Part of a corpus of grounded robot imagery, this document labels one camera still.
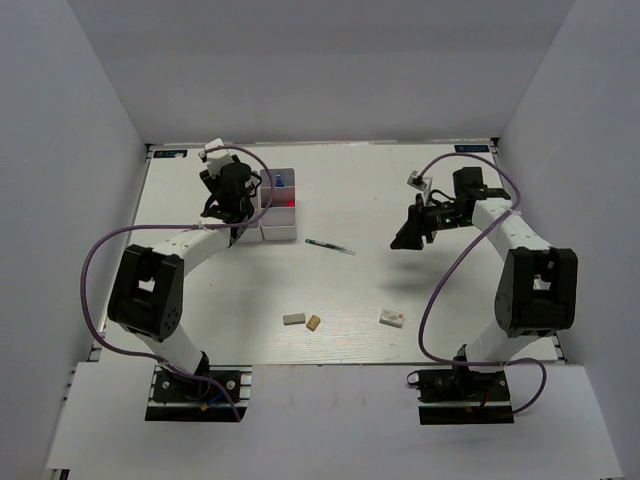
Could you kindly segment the green ink pen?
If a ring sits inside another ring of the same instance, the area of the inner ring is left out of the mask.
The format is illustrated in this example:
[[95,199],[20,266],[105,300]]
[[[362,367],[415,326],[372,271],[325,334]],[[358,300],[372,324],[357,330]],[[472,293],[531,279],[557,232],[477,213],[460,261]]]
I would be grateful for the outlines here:
[[320,248],[324,248],[324,249],[328,249],[328,250],[332,250],[332,251],[336,251],[339,252],[341,254],[346,254],[346,255],[350,255],[350,256],[355,256],[356,255],[356,251],[344,246],[340,246],[340,245],[336,245],[333,243],[328,243],[328,242],[324,242],[324,241],[319,241],[319,240],[314,240],[314,239],[305,239],[305,244],[308,245],[312,245],[312,246],[317,246]]

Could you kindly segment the white eraser red print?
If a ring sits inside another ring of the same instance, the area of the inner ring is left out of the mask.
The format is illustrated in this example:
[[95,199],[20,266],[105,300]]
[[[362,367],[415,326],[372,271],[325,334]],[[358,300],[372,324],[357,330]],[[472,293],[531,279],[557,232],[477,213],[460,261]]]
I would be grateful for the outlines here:
[[405,322],[405,316],[403,313],[383,309],[379,317],[379,323],[382,325],[402,328]]

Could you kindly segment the grey white eraser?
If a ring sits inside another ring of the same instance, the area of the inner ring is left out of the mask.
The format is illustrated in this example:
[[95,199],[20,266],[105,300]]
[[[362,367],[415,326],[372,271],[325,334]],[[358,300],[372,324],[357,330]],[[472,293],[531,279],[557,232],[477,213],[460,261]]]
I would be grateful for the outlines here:
[[306,315],[304,313],[287,314],[283,316],[283,324],[285,326],[298,325],[306,323]]

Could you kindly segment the tan yellow eraser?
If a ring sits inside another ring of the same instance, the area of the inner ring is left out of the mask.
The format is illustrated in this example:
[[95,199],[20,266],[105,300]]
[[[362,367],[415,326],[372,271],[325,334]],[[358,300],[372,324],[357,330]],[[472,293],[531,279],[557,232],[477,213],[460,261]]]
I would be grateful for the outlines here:
[[307,321],[306,327],[311,331],[315,331],[320,325],[320,323],[321,323],[321,319],[317,315],[312,315]]

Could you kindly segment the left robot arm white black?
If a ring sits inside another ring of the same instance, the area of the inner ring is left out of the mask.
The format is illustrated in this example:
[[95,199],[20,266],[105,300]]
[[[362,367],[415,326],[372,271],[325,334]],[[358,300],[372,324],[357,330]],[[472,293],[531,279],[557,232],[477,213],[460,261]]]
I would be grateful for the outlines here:
[[199,399],[211,387],[207,355],[180,326],[184,282],[197,266],[231,248],[254,216],[252,199],[259,176],[235,155],[216,173],[207,168],[200,178],[209,190],[201,218],[224,222],[221,229],[198,227],[145,247],[128,246],[122,255],[108,302],[108,318],[142,340],[166,365],[180,372],[177,387]]

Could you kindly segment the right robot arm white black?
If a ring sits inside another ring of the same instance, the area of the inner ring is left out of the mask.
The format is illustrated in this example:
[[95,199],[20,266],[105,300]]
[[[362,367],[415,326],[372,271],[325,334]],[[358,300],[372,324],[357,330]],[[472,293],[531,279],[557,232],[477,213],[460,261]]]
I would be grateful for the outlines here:
[[490,188],[478,167],[454,172],[454,195],[434,199],[431,182],[412,173],[417,189],[393,250],[421,250],[440,231],[474,227],[478,236],[461,252],[443,278],[450,279],[471,251],[488,240],[503,262],[494,299],[494,318],[476,340],[449,360],[453,390],[472,399],[488,385],[486,373],[508,365],[529,344],[569,329],[575,319],[578,256],[540,237],[520,216],[518,198]]

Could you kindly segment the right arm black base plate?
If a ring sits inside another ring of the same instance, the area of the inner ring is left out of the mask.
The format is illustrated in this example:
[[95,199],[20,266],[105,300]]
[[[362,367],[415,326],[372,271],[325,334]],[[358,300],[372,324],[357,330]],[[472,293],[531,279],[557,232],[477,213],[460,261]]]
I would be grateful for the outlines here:
[[514,422],[503,371],[480,373],[463,367],[414,370],[407,385],[418,391],[422,426],[499,425]]

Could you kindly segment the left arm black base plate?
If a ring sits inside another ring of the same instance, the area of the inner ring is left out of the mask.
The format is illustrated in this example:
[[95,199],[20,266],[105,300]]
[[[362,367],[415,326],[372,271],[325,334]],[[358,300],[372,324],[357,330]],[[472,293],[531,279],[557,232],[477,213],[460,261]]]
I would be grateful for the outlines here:
[[207,382],[194,382],[156,367],[145,412],[148,422],[235,423],[249,406],[252,368],[211,367],[210,376],[225,393]]

